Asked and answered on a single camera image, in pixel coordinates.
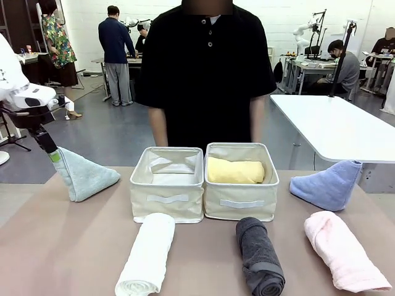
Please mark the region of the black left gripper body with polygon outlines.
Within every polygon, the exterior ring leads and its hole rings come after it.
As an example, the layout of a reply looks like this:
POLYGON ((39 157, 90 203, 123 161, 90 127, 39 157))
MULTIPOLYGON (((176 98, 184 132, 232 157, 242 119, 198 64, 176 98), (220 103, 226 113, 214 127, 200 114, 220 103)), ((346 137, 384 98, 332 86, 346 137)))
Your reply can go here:
POLYGON ((38 143, 41 149, 47 154, 52 154, 57 151, 56 143, 53 141, 50 134, 46 131, 43 125, 34 126, 28 129, 30 136, 38 143))

